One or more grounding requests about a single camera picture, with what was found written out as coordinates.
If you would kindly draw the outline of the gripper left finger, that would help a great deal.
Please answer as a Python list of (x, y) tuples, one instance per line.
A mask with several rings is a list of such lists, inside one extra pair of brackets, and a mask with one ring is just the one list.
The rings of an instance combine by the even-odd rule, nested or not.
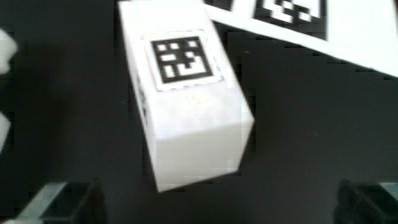
[(15, 224), (107, 224), (98, 181), (50, 182), (15, 218)]

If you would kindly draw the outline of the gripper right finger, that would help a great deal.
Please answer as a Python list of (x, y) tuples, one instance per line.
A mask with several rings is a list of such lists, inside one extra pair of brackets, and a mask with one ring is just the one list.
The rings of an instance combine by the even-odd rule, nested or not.
[(335, 224), (398, 224), (398, 182), (342, 181)]

